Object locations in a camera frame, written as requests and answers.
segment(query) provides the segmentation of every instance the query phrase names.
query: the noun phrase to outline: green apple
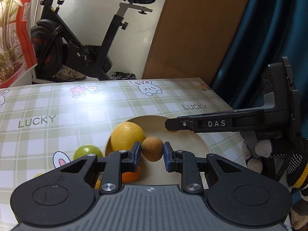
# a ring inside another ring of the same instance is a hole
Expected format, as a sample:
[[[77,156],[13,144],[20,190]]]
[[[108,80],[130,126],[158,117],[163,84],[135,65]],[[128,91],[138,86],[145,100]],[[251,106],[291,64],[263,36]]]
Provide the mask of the green apple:
[[[91,144],[86,144],[86,145],[82,145],[76,150],[76,152],[74,153],[73,159],[76,160],[87,154],[97,154],[97,157],[103,157],[103,154],[98,147],[91,145]]]

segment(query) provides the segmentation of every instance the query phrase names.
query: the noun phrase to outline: teal curtain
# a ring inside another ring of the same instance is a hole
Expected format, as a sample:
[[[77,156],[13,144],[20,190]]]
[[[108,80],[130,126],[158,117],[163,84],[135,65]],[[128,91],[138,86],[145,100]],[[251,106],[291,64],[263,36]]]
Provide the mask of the teal curtain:
[[[211,88],[232,108],[263,105],[260,76],[289,58],[308,137],[308,0],[249,0]]]

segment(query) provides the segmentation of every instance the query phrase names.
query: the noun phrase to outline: brown round fruit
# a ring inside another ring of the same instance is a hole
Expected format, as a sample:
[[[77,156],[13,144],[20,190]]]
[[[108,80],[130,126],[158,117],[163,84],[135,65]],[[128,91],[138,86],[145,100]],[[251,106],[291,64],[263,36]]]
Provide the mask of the brown round fruit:
[[[158,137],[148,137],[141,144],[141,152],[148,161],[158,161],[163,156],[163,141]]]

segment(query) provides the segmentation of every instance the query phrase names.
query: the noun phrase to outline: beige sneaker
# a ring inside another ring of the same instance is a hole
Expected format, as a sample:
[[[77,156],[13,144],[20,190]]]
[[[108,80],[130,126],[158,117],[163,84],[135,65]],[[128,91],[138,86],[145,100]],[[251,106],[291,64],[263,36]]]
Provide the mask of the beige sneaker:
[[[58,73],[56,73],[55,77],[61,80],[73,80],[73,81],[80,81],[86,78],[84,74],[81,74],[76,70],[73,70],[64,65],[61,67]]]

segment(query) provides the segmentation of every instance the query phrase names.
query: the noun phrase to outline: exercise bike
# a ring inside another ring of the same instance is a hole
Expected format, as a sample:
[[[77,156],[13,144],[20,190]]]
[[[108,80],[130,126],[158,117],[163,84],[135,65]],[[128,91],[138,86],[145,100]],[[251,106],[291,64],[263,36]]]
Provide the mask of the exercise bike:
[[[44,6],[41,19],[31,28],[31,41],[34,47],[38,65],[35,69],[37,79],[53,82],[67,82],[53,76],[62,65],[76,70],[88,77],[100,81],[110,80],[106,74],[112,62],[108,51],[119,27],[123,30],[128,23],[122,22],[128,8],[139,10],[140,14],[152,12],[152,9],[136,4],[151,4],[155,0],[123,0],[118,12],[113,16],[101,46],[81,44],[69,27],[58,15],[59,7],[64,0],[57,1],[57,8],[52,7],[53,0],[42,0]]]

